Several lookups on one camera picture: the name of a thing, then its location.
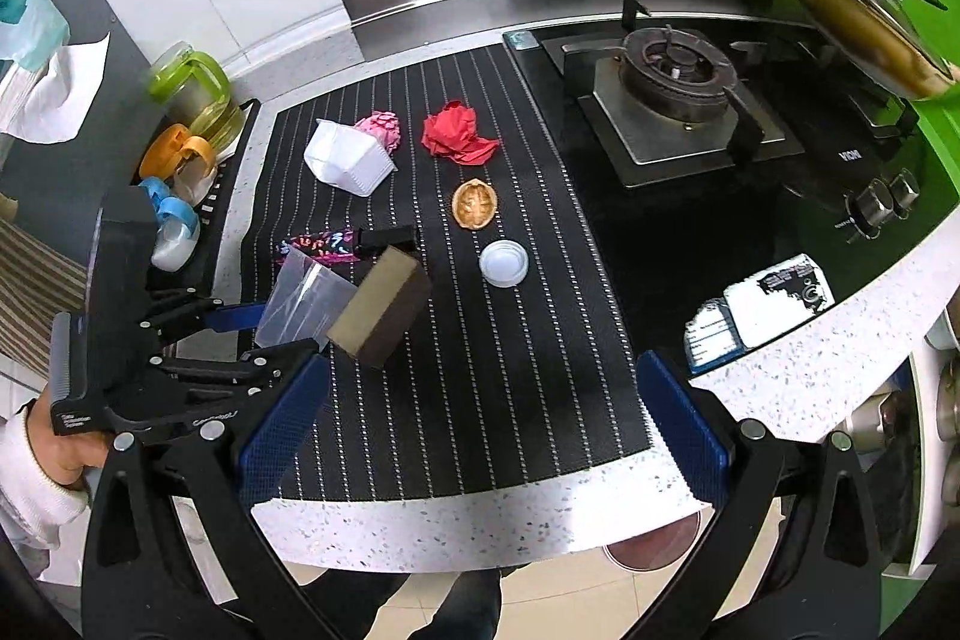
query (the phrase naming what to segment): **black striped mat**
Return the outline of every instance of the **black striped mat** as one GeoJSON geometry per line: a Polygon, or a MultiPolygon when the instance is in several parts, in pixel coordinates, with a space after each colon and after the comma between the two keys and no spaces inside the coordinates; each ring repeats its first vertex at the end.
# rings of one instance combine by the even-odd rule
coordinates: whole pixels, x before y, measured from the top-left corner
{"type": "MultiPolygon", "coordinates": [[[[281,485],[293,499],[396,500],[523,485],[649,445],[631,349],[568,177],[501,46],[399,68],[281,112],[243,242],[245,301],[270,293],[272,246],[291,234],[414,224],[429,306],[383,371],[334,351],[333,391],[281,485]],[[501,147],[483,167],[432,158],[422,121],[459,98],[501,147]],[[396,112],[397,172],[369,199],[318,182],[302,156],[318,118],[396,112]],[[464,231],[450,197],[479,177],[496,219],[464,231]],[[480,250],[515,239],[526,280],[489,287],[480,250]]],[[[365,266],[341,268],[359,282],[365,266]]]]}

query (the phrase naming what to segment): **striped curtain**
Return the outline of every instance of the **striped curtain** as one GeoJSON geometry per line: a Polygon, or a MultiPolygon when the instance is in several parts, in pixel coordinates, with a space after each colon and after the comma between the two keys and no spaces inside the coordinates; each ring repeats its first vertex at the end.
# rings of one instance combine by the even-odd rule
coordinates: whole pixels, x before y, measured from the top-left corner
{"type": "Polygon", "coordinates": [[[83,266],[0,220],[0,352],[47,377],[54,316],[82,309],[85,287],[83,266]]]}

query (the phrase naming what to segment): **stove burner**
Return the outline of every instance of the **stove burner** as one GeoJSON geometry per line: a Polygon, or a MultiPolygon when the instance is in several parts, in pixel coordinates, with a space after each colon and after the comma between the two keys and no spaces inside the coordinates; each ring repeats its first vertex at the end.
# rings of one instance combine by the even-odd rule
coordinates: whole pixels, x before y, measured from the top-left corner
{"type": "Polygon", "coordinates": [[[686,31],[640,28],[623,42],[620,80],[651,109],[688,124],[720,118],[733,65],[719,49],[686,31]]]}

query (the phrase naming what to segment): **terrazzo countertop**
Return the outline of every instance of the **terrazzo countertop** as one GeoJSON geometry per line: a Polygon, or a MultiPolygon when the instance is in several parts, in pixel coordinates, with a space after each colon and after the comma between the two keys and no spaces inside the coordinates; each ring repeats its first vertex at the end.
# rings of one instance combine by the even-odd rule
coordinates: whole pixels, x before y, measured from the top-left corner
{"type": "MultiPolygon", "coordinates": [[[[263,105],[237,175],[214,293],[240,299],[240,242],[277,113],[428,58],[498,42],[472,34],[363,63],[263,105]]],[[[817,441],[891,375],[960,284],[960,209],[899,263],[831,310],[694,381],[734,418],[817,441]]],[[[231,359],[235,336],[202,333],[181,355],[231,359]]],[[[651,447],[619,461],[509,489],[408,501],[275,499],[253,515],[283,560],[389,572],[509,566],[626,539],[701,509],[649,421],[651,447]]]]}

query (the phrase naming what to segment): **metal bolt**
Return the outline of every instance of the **metal bolt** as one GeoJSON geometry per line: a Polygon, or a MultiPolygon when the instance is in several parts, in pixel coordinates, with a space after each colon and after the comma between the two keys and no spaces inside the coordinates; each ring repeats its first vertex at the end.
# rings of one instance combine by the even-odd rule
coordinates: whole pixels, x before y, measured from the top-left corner
{"type": "Polygon", "coordinates": [[[766,437],[767,429],[760,421],[747,418],[740,424],[740,433],[747,439],[763,439],[763,437],[766,437]]]}
{"type": "Polygon", "coordinates": [[[848,451],[853,448],[853,440],[846,432],[834,432],[830,435],[830,444],[838,451],[848,451]]]}
{"type": "Polygon", "coordinates": [[[126,451],[133,445],[133,435],[130,432],[120,432],[113,438],[113,447],[118,451],[126,451]]]}
{"type": "Polygon", "coordinates": [[[200,427],[200,436],[203,439],[213,442],[213,440],[218,439],[221,434],[227,431],[227,427],[224,426],[223,421],[208,421],[200,427]]]}

